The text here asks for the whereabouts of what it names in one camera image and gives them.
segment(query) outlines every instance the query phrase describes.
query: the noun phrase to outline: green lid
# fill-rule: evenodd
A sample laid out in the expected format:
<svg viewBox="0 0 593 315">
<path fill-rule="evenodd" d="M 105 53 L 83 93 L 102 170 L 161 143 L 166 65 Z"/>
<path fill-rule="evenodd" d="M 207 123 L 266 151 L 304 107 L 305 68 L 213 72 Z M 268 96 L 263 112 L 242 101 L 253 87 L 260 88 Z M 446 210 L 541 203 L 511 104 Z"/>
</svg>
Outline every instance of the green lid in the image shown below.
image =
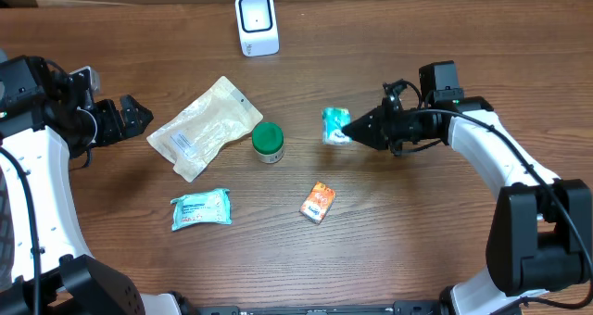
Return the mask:
<svg viewBox="0 0 593 315">
<path fill-rule="evenodd" d="M 251 136 L 253 147 L 260 154 L 274 154 L 282 148 L 284 136 L 280 127 L 272 122 L 261 123 L 256 126 Z"/>
</svg>

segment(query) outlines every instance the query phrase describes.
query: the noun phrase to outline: light blue wipes package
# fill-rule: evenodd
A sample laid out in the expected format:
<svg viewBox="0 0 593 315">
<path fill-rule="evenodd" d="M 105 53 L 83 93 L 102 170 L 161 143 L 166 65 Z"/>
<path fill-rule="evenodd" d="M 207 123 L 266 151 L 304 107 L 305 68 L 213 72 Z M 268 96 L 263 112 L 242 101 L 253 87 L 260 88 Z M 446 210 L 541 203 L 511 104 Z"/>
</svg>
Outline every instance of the light blue wipes package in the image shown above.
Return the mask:
<svg viewBox="0 0 593 315">
<path fill-rule="evenodd" d="M 175 204 L 171 229 L 175 232 L 200 222 L 231 224 L 231 201 L 228 193 L 229 189 L 215 189 L 171 200 Z"/>
<path fill-rule="evenodd" d="M 342 107 L 327 107 L 322 113 L 322 141 L 326 145 L 347 145 L 352 142 L 342 133 L 342 127 L 350 123 L 350 111 Z"/>
</svg>

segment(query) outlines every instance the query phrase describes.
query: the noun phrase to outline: small jar with green lid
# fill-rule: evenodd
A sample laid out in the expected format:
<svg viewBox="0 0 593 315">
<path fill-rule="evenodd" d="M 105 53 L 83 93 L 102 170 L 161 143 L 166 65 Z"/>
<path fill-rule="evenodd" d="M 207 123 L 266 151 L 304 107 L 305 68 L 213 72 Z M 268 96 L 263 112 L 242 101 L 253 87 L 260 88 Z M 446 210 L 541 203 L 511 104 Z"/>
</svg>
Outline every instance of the small jar with green lid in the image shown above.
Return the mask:
<svg viewBox="0 0 593 315">
<path fill-rule="evenodd" d="M 251 136 L 251 143 L 261 162 L 276 163 L 284 155 L 282 129 L 272 122 L 264 122 L 256 126 Z"/>
</svg>

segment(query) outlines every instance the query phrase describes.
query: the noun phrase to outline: white plastic bag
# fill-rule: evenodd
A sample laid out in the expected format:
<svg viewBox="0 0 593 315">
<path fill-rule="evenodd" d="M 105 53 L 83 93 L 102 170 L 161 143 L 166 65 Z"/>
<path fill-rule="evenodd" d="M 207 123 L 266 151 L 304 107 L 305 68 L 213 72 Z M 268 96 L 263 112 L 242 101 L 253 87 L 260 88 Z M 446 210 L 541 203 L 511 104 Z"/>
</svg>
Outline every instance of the white plastic bag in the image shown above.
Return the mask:
<svg viewBox="0 0 593 315">
<path fill-rule="evenodd" d="M 147 140 L 175 164 L 175 172 L 191 182 L 224 144 L 252 132 L 262 118 L 247 98 L 226 77 L 221 77 Z"/>
</svg>

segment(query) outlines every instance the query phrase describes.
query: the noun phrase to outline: wooden tabletop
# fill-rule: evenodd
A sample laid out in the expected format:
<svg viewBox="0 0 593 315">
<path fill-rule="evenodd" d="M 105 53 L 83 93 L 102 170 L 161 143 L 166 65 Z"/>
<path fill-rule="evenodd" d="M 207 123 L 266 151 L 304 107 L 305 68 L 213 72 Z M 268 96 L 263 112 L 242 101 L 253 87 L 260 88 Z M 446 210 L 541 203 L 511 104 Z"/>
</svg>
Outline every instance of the wooden tabletop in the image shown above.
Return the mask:
<svg viewBox="0 0 593 315">
<path fill-rule="evenodd" d="M 153 111 L 142 137 L 96 149 L 91 167 L 70 175 L 88 246 L 143 293 L 176 290 L 197 305 L 372 304 L 434 299 L 471 278 L 486 264 L 496 202 L 460 155 L 441 145 L 395 158 L 321 143 L 324 107 L 358 117 L 380 103 L 383 82 L 417 83 L 418 68 L 435 61 L 454 60 L 466 94 L 485 97 L 539 162 L 593 184 L 593 1 L 276 11 L 280 53 L 258 58 L 241 54 L 233 5 L 0 13 L 0 47 L 10 56 L 51 58 L 66 70 L 90 65 L 101 74 L 100 97 L 130 94 Z M 283 128 L 286 155 L 262 164 L 246 137 L 187 183 L 145 138 L 222 75 Z M 321 225 L 297 212 L 317 181 L 337 192 Z M 233 224 L 172 233 L 170 200 L 217 187 L 231 190 Z M 549 297 L 578 301 L 586 290 Z"/>
</svg>

